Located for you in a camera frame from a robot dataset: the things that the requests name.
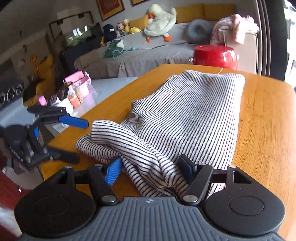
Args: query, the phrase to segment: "pink blanket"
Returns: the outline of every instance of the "pink blanket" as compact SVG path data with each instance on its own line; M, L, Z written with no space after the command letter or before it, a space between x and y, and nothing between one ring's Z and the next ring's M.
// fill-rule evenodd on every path
M257 33L260 29L250 16L246 18L239 14L231 15L219 20L212 31L211 45L224 45L223 30L233 30L233 38L236 42L243 44L246 31Z

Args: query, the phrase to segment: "red stool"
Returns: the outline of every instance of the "red stool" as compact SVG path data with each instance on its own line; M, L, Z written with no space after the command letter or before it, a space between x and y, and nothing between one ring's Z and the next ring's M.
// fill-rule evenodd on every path
M189 62L237 70L237 56L233 48L223 45L201 45L195 48L194 57Z

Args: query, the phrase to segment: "wooden table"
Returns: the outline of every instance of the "wooden table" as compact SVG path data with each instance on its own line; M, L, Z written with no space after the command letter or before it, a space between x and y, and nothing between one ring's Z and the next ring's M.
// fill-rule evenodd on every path
M138 78L87 112L83 118L90 124L97 119L120 123L131 110L131 102L157 90L171 75L191 69L204 73L224 74L229 69L164 64ZM245 76L239 133L233 165L251 175L285 204L286 217L279 234L286 240L296 239L296 95L293 88L281 81L259 75L238 72ZM76 151L77 140L90 133L87 130L67 128L53 139L51 146ZM96 161L81 155L75 170L87 169ZM64 167L62 162L41 165L45 179ZM90 193L87 186L78 187ZM129 178L122 173L112 186L119 198L139 196Z

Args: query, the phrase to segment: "yellow chick toy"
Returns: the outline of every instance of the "yellow chick toy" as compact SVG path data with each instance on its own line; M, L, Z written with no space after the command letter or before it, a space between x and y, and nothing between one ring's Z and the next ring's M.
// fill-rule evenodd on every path
M129 20L128 19L125 19L122 23L125 26L125 31L127 33L129 33L129 31L130 31Z
M140 29L138 29L138 28L131 28L131 30L130 30L130 34L136 34L136 33L138 33L138 32L141 32L141 30Z

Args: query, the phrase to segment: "stuffed animal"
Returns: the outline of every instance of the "stuffed animal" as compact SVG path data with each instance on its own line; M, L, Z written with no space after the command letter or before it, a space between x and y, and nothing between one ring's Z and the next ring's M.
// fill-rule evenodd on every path
M129 33L131 27L129 26L129 20L128 19L125 19L123 22L123 25L124 25L124 29L127 33Z
M117 37L118 37L118 38L119 38L119 37L122 37L122 36L124 36L124 35L127 35L123 23L119 23L119 24L117 24L116 34L117 34Z
M165 41L171 40L168 32L172 29L177 21L177 12L172 8L171 13L164 11L158 4L153 4L148 11L148 26L144 29L147 35L146 41L149 43L150 37L164 35Z
M136 28L136 27L130 29L130 34L136 34L136 33L139 33L139 32L141 32L141 30Z

